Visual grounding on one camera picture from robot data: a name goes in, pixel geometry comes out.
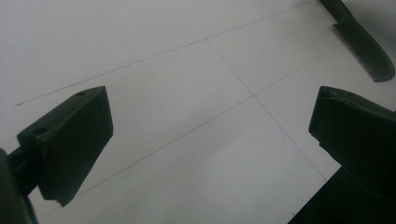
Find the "comb teeth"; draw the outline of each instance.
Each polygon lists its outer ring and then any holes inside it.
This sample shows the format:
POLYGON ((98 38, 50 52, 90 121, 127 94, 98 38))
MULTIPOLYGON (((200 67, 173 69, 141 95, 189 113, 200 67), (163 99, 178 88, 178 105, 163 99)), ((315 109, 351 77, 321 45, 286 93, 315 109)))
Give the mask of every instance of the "comb teeth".
POLYGON ((356 21, 335 24, 334 31, 374 82, 393 79, 395 68, 388 54, 356 21))

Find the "white tile floor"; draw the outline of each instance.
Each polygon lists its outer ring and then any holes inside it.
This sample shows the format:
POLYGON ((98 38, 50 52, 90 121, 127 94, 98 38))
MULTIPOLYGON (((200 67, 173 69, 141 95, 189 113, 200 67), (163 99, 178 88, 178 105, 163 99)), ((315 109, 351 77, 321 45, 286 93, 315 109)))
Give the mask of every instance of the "white tile floor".
MULTIPOLYGON (((346 5, 396 63, 396 2, 346 5)), ((115 132, 73 202, 40 223, 287 223, 338 169, 307 131, 321 85, 391 110, 309 0, 5 1, 0 147, 106 85, 115 132)))

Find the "white surface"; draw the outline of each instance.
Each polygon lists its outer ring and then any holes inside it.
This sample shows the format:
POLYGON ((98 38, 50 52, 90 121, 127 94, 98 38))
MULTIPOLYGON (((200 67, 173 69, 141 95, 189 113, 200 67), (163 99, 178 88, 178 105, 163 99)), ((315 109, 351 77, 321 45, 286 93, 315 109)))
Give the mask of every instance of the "white surface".
POLYGON ((257 93, 339 44, 320 3, 210 38, 235 73, 257 93))
POLYGON ((3 88, 18 104, 309 2, 3 1, 3 88))
POLYGON ((250 98, 41 223, 286 223, 323 183, 250 98))
MULTIPOLYGON (((396 62, 395 1, 346 4, 396 62)), ((339 167, 307 131, 319 86, 396 108, 318 1, 1 5, 0 147, 88 88, 113 115, 73 202, 30 195, 41 223, 287 223, 339 167)))

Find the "tile grout line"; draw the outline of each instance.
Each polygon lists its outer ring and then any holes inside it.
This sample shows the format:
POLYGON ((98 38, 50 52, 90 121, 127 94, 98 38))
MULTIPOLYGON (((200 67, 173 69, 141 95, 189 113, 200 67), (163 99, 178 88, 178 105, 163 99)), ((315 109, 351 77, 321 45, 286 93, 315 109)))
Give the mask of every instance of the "tile grout line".
POLYGON ((208 40, 206 40, 206 43, 210 46, 210 48, 213 49, 213 51, 216 52, 216 54, 221 58, 221 60, 227 65, 227 67, 231 70, 231 72, 239 79, 239 81, 241 81, 241 83, 247 88, 247 90, 251 93, 251 96, 254 96, 253 91, 251 91, 251 89, 248 87, 248 85, 242 80, 242 78, 240 76, 238 76, 236 74, 236 72, 233 70, 233 68, 224 60, 224 58, 221 56, 221 54, 216 50, 215 47, 213 47, 212 44, 210 44, 210 42, 208 40))
MULTIPOLYGON (((250 100, 250 99, 253 98, 253 97, 254 97, 254 95, 250 95, 250 96, 249 96, 248 98, 246 98, 245 100, 242 100, 242 101, 239 102, 238 104, 233 105, 233 106, 231 106, 230 108, 226 109, 225 111, 223 111, 223 112, 217 114, 214 118, 205 121, 204 123, 202 123, 202 124, 198 125, 197 127, 193 128, 192 130, 190 130, 190 131, 188 131, 188 132, 182 134, 180 137, 178 137, 177 139, 171 141, 170 143, 167 143, 166 145, 164 145, 164 146, 162 146, 162 147, 156 149, 155 151, 149 153, 147 156, 145 156, 145 157, 139 159, 138 161, 133 162, 132 164, 126 166, 125 168, 122 168, 120 171, 116 172, 114 175, 111 175, 111 176, 107 177, 106 179, 104 179, 104 180, 100 181, 99 183, 95 184, 94 186, 92 186, 92 187, 90 187, 90 188, 84 190, 84 191, 81 192, 80 194, 76 195, 75 199, 78 198, 78 197, 80 197, 80 196, 82 196, 82 195, 84 195, 85 193, 87 193, 87 192, 89 192, 89 191, 91 191, 91 190, 93 190, 93 189, 99 187, 100 185, 106 183, 108 180, 110 180, 111 178, 115 177, 116 175, 118 175, 118 174, 122 173, 123 171, 125 171, 125 170, 127 170, 127 169, 133 167, 134 165, 137 165, 139 162, 144 161, 144 160, 147 159, 148 157, 150 157, 150 156, 152 156, 153 154, 159 152, 161 149, 163 149, 163 148, 165 148, 165 147, 168 147, 168 146, 172 145, 172 144, 175 143, 176 141, 180 140, 182 137, 188 135, 189 133, 192 133, 193 131, 195 131, 195 130, 197 130, 198 128, 204 126, 205 124, 207 124, 208 122, 212 121, 213 119, 216 119, 216 118, 220 117, 221 115, 227 113, 228 111, 234 109, 235 107, 241 105, 242 103, 244 103, 244 102, 250 100)), ((55 212, 56 210, 58 210, 59 208, 61 208, 61 207, 58 206, 57 208, 51 210, 50 212, 46 213, 45 215, 41 216, 40 218, 46 217, 47 215, 49 215, 49 214, 55 212)))
POLYGON ((19 105, 23 105, 23 104, 25 104, 25 103, 31 102, 31 101, 36 100, 36 99, 38 99, 38 98, 44 97, 44 96, 46 96, 46 95, 50 95, 50 94, 55 93, 55 92, 57 92, 57 91, 62 91, 62 90, 64 90, 64 89, 67 89, 67 88, 76 86, 76 85, 78 85, 78 84, 80 84, 80 83, 83 83, 83 82, 86 82, 86 81, 95 79, 95 78, 97 78, 97 77, 102 77, 102 76, 109 75, 109 74, 114 73, 114 72, 116 72, 116 71, 119 71, 119 70, 121 70, 121 69, 123 69, 123 68, 127 68, 127 67, 129 67, 129 66, 133 66, 133 65, 135 65, 135 64, 137 64, 137 63, 142 63, 142 62, 144 62, 144 61, 147 61, 147 60, 150 60, 150 59, 159 57, 159 56, 164 55, 164 54, 166 54, 166 53, 170 53, 170 52, 176 51, 176 50, 178 50, 178 49, 183 49, 183 48, 185 48, 185 47, 187 47, 187 46, 190 46, 190 45, 193 45, 193 44, 202 42, 202 41, 206 41, 207 39, 213 38, 213 37, 215 37, 215 36, 223 35, 223 34, 229 33, 229 32, 231 32, 231 31, 233 31, 233 30, 240 29, 240 28, 245 27, 245 26, 249 26, 249 25, 254 24, 254 23, 256 23, 256 22, 259 22, 259 21, 267 20, 267 19, 269 19, 269 18, 272 18, 272 17, 274 17, 274 16, 280 15, 280 14, 282 14, 282 13, 286 13, 286 12, 288 12, 288 11, 294 10, 294 9, 296 9, 296 8, 299 8, 299 7, 305 7, 305 6, 310 5, 310 4, 313 4, 313 3, 314 3, 314 1, 311 1, 311 2, 306 3, 306 4, 303 4, 303 5, 301 5, 301 6, 289 8, 289 9, 287 9, 287 10, 284 10, 284 11, 281 11, 281 12, 277 12, 276 14, 273 14, 273 15, 270 15, 270 16, 267 16, 267 17, 264 17, 264 18, 261 18, 261 19, 259 19, 259 20, 251 21, 251 22, 248 22, 248 23, 246 23, 246 24, 243 24, 243 25, 234 27, 234 28, 232 28, 232 29, 230 29, 230 30, 226 30, 226 31, 220 32, 220 33, 218 33, 218 34, 211 35, 211 36, 209 36, 209 37, 205 37, 205 38, 200 39, 200 40, 197 40, 197 41, 193 41, 193 42, 191 42, 191 43, 189 43, 189 44, 186 44, 186 45, 183 45, 183 46, 181 46, 181 47, 176 47, 176 48, 174 48, 174 49, 169 49, 169 50, 167 50, 167 51, 165 51, 165 52, 155 54, 155 55, 150 56, 150 57, 147 57, 147 58, 145 58, 145 59, 141 59, 141 60, 136 61, 136 62, 133 62, 133 63, 128 63, 128 64, 126 64, 126 65, 124 65, 124 66, 119 67, 119 68, 116 68, 116 69, 113 69, 113 70, 104 72, 104 73, 99 74, 99 75, 96 75, 96 76, 94 76, 94 77, 86 78, 86 79, 84 79, 84 80, 81 80, 81 81, 79 81, 79 82, 77 82, 77 83, 68 85, 68 86, 66 86, 66 87, 62 87, 62 88, 60 88, 60 89, 58 89, 58 90, 56 90, 56 91, 49 91, 49 92, 47 92, 47 93, 38 95, 37 97, 34 97, 34 98, 31 98, 31 99, 22 101, 22 102, 20 102, 20 103, 15 104, 14 107, 15 107, 15 106, 19 106, 19 105))
POLYGON ((262 90, 260 90, 260 91, 258 91, 258 92, 256 92, 256 93, 254 93, 254 95, 261 94, 262 92, 264 92, 264 91, 268 90, 269 88, 275 86, 275 84, 277 84, 278 82, 280 82, 280 81, 282 81, 282 80, 284 80, 284 79, 290 77, 291 75, 293 75, 293 74, 295 74, 296 72, 302 70, 303 68, 306 68, 306 67, 309 66, 311 63, 314 63, 314 62, 320 60, 320 59, 323 58, 324 56, 326 56, 326 55, 332 53, 333 51, 338 50, 339 48, 341 48, 341 47, 343 47, 343 46, 344 46, 344 45, 339 44, 339 45, 336 46, 335 48, 333 48, 333 49, 331 49, 331 50, 329 50, 329 51, 326 51, 326 52, 322 53, 320 56, 318 56, 317 58, 315 58, 315 59, 312 60, 311 62, 309 62, 309 63, 307 63, 307 64, 305 64, 305 65, 303 65, 303 66, 297 68, 296 70, 292 71, 290 74, 288 74, 288 75, 282 77, 280 80, 278 80, 278 81, 276 81, 276 82, 274 82, 274 83, 271 83, 269 86, 265 87, 264 89, 262 89, 262 90))
POLYGON ((262 106, 262 108, 264 108, 264 110, 271 116, 271 118, 274 120, 274 122, 276 123, 276 125, 282 130, 282 132, 291 140, 291 142, 299 149, 299 151, 305 156, 305 158, 309 161, 309 163, 311 163, 311 165, 315 168, 315 170, 317 170, 317 172, 321 175, 321 177, 323 178, 323 180, 325 182, 327 182, 327 178, 323 175, 323 173, 318 169, 318 167, 311 161, 309 160, 309 158, 305 155, 305 153, 300 149, 299 146, 297 146, 296 142, 291 138, 291 136, 286 132, 286 130, 282 127, 282 125, 280 125, 279 122, 277 122, 277 120, 274 118, 274 116, 268 111, 268 109, 262 104, 262 102, 256 97, 256 95, 254 96, 254 98, 256 98, 256 100, 259 102, 259 104, 262 106))
MULTIPOLYGON (((286 132, 286 130, 280 125, 279 122, 277 122, 277 120, 274 118, 274 116, 267 110, 267 108, 265 108, 265 106, 262 104, 262 102, 257 98, 257 94, 254 94, 250 88, 247 86, 247 84, 241 79, 240 76, 238 76, 236 74, 236 72, 231 68, 231 66, 223 59, 223 57, 218 53, 218 51, 209 43, 209 41, 207 41, 207 43, 210 45, 210 47, 212 47, 212 49, 219 55, 219 57, 224 61, 224 63, 227 64, 227 66, 230 68, 230 70, 233 72, 233 74, 239 78, 239 80, 245 85, 245 87, 253 94, 253 97, 259 102, 259 104, 262 106, 262 108, 271 116, 272 120, 276 123, 276 125, 282 130, 282 132, 291 140, 291 142, 299 149, 299 151, 305 156, 305 158, 309 161, 309 163, 311 163, 311 165, 315 168, 315 170, 317 170, 317 172, 322 176, 322 178, 327 181, 326 177, 320 172, 320 170, 314 165, 314 163, 309 160, 309 158, 303 153, 303 151, 300 149, 300 147, 297 146, 297 144, 295 143, 295 141, 290 137, 290 135, 286 132)), ((333 51, 334 49, 324 53, 323 55, 327 55, 328 53, 330 53, 331 51, 333 51)), ((312 62, 302 66, 301 68, 297 69, 296 71, 292 72, 291 74, 287 75, 287 77, 291 76, 292 74, 294 74, 295 72, 299 71, 300 69, 308 66, 309 64, 313 63, 314 61, 316 61, 318 58, 316 58, 315 60, 313 60, 312 62)))
POLYGON ((386 22, 386 21, 392 20, 393 17, 395 17, 395 16, 396 16, 396 14, 391 15, 391 16, 385 18, 384 20, 377 22, 377 23, 373 26, 373 28, 379 26, 381 23, 384 23, 384 22, 386 22))

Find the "comb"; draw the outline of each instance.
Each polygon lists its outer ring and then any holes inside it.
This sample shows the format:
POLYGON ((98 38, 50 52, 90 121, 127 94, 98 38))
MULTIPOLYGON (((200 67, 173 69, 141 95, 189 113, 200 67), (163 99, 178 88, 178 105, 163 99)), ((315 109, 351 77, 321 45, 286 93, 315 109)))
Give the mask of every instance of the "comb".
POLYGON ((338 24, 334 32, 361 64, 374 82, 393 79, 395 68, 388 54, 373 37, 355 20, 341 0, 320 0, 338 24))

